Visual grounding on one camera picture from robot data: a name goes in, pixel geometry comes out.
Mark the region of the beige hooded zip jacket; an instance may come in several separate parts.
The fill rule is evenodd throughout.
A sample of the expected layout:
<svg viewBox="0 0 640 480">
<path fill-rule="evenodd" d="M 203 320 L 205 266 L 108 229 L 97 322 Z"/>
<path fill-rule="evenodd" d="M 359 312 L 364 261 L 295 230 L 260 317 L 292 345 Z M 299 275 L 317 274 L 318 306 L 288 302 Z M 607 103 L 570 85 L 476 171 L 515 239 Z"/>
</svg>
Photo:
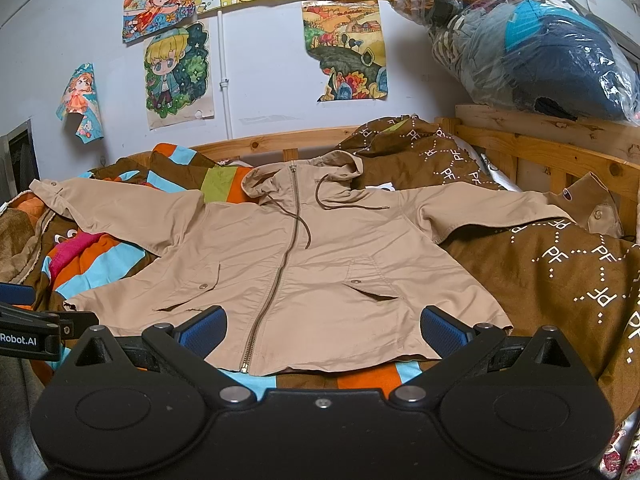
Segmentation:
<svg viewBox="0 0 640 480">
<path fill-rule="evenodd" d="M 563 217 L 537 192 L 465 182 L 384 191 L 352 188 L 360 158 L 344 151 L 250 170 L 240 204 L 198 191 L 73 178 L 32 192 L 88 233 L 154 259 L 130 278 L 70 302 L 117 336 L 226 312 L 210 364 L 254 376 L 337 373 L 403 356 L 431 359 L 420 331 L 435 306 L 465 324 L 507 326 L 497 300 L 442 248 L 462 226 L 510 228 Z"/>
</svg>

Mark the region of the plastic bag of clothes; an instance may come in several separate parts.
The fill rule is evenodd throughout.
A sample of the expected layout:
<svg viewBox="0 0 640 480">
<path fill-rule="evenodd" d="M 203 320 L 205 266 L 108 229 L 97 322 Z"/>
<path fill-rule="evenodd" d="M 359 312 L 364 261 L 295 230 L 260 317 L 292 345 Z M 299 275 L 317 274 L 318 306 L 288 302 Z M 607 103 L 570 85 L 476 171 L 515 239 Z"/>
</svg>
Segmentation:
<svg viewBox="0 0 640 480">
<path fill-rule="evenodd" d="M 639 76 L 574 0 L 390 0 L 477 104 L 639 121 Z"/>
</svg>

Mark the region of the colourful striped monkey duvet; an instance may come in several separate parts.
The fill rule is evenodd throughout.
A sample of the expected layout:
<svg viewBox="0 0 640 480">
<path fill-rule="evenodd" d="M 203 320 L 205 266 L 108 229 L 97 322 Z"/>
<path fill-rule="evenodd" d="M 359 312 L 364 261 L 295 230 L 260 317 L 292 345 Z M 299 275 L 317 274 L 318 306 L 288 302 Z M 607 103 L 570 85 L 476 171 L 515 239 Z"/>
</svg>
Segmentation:
<svg viewBox="0 0 640 480">
<path fill-rule="evenodd" d="M 511 192 L 454 136 L 410 117 L 311 159 L 223 165 L 175 144 L 68 181 L 34 181 L 1 215 L 1 277 L 34 311 L 91 311 L 119 335 L 213 304 L 209 361 L 255 390 L 390 391 L 436 360 L 429 304 L 515 335 L 554 325 L 611 403 L 639 405 L 639 244 L 587 172 Z"/>
</svg>

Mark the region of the floral fabric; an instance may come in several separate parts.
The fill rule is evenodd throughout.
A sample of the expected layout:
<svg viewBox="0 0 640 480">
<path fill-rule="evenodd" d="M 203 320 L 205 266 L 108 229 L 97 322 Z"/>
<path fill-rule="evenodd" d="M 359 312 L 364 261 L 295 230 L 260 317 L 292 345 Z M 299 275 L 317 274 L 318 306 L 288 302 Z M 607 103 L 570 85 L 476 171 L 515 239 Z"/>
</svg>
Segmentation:
<svg viewBox="0 0 640 480">
<path fill-rule="evenodd" d="M 605 479 L 637 480 L 640 478 L 639 411 L 631 413 L 616 428 L 599 465 Z"/>
</svg>

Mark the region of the brown PF patterned pillow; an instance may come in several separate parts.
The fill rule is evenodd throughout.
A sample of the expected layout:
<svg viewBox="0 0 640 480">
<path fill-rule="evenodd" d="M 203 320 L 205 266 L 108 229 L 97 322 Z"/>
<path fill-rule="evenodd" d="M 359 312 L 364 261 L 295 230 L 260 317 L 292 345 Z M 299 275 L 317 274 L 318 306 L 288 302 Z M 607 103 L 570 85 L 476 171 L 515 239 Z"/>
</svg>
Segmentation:
<svg viewBox="0 0 640 480">
<path fill-rule="evenodd" d="M 371 120 L 336 147 L 362 160 L 353 188 L 389 183 L 402 191 L 456 182 L 500 188 L 453 136 L 416 115 Z"/>
</svg>

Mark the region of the small curled girl poster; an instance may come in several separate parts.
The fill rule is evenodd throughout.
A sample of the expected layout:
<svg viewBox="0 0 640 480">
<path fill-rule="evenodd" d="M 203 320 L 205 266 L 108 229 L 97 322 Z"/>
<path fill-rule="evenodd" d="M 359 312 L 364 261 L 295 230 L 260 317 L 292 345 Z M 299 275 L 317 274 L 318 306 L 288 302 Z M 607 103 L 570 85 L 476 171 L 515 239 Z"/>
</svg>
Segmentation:
<svg viewBox="0 0 640 480">
<path fill-rule="evenodd" d="M 81 64 L 73 72 L 55 115 L 61 122 L 68 115 L 80 116 L 75 134 L 85 144 L 103 138 L 101 113 L 96 95 L 96 76 L 92 63 Z"/>
</svg>

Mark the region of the blond boy drawing poster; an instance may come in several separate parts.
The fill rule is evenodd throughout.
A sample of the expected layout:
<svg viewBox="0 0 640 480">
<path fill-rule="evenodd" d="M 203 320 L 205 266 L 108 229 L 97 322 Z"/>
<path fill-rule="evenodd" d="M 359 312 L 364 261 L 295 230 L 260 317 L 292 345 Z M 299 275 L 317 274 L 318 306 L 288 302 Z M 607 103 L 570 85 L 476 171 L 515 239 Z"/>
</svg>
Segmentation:
<svg viewBox="0 0 640 480">
<path fill-rule="evenodd" d="M 143 44 L 151 130 L 215 116 L 209 38 L 208 25 L 196 21 L 165 30 Z"/>
</svg>

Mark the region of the landscape drawing poster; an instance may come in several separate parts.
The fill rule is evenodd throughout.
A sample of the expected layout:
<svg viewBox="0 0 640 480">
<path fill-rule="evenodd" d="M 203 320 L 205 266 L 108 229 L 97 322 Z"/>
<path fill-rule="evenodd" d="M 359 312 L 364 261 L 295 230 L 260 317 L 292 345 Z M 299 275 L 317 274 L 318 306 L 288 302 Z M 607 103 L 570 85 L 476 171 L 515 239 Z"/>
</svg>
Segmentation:
<svg viewBox="0 0 640 480">
<path fill-rule="evenodd" d="M 386 98 L 386 50 L 377 1 L 306 1 L 302 17 L 306 52 L 328 77 L 321 102 Z"/>
</svg>

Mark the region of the red-haired girl drawing poster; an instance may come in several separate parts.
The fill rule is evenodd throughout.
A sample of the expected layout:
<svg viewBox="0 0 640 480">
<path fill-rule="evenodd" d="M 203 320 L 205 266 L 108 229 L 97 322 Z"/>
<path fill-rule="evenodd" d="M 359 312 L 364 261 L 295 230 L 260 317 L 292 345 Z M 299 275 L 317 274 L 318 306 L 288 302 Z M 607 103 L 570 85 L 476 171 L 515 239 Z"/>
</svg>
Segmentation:
<svg viewBox="0 0 640 480">
<path fill-rule="evenodd" d="M 124 0 L 122 41 L 129 44 L 174 27 L 194 14 L 195 0 Z"/>
</svg>

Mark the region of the white air conditioner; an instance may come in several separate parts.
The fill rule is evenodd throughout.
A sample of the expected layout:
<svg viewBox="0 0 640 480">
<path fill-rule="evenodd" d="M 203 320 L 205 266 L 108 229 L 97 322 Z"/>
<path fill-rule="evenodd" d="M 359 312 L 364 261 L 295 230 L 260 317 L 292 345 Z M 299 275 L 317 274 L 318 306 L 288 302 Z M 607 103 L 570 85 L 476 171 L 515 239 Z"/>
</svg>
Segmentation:
<svg viewBox="0 0 640 480">
<path fill-rule="evenodd" d="M 629 56 L 639 57 L 639 15 L 623 0 L 575 0 L 603 22 Z"/>
</svg>

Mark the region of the brown corduroy garment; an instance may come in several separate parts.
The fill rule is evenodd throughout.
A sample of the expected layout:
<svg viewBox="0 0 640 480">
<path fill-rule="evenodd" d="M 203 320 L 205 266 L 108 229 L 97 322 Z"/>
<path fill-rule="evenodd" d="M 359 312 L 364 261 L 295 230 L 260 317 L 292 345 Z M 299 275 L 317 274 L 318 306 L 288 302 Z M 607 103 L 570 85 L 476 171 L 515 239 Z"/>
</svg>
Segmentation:
<svg viewBox="0 0 640 480">
<path fill-rule="evenodd" d="M 624 235 L 620 216 L 610 190 L 588 172 L 559 193 L 547 192 L 549 204 L 563 209 L 578 226 L 591 234 L 615 238 Z"/>
</svg>

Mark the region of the wooden bed frame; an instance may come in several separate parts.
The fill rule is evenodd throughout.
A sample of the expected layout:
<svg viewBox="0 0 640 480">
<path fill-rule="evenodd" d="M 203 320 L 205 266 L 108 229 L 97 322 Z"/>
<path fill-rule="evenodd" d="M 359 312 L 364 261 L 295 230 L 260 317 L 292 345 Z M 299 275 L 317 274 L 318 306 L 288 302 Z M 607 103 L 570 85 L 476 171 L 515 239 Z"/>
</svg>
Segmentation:
<svg viewBox="0 0 640 480">
<path fill-rule="evenodd" d="M 579 119 L 459 105 L 434 124 L 484 151 L 521 188 L 559 193 L 588 172 L 617 198 L 627 236 L 639 235 L 639 129 Z"/>
</svg>

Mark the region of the white wall pipe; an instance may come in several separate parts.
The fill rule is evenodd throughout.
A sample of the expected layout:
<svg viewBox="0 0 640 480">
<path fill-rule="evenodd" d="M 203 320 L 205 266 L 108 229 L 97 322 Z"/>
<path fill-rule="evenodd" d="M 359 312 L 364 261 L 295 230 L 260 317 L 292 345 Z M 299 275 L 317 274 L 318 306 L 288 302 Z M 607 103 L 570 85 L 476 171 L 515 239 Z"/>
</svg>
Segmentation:
<svg viewBox="0 0 640 480">
<path fill-rule="evenodd" d="M 219 88 L 222 99 L 222 109 L 224 110 L 224 131 L 228 140 L 234 139 L 232 114 L 229 96 L 229 77 L 226 53 L 226 37 L 224 36 L 224 12 L 217 10 L 217 41 L 218 41 L 218 60 L 220 70 Z"/>
</svg>

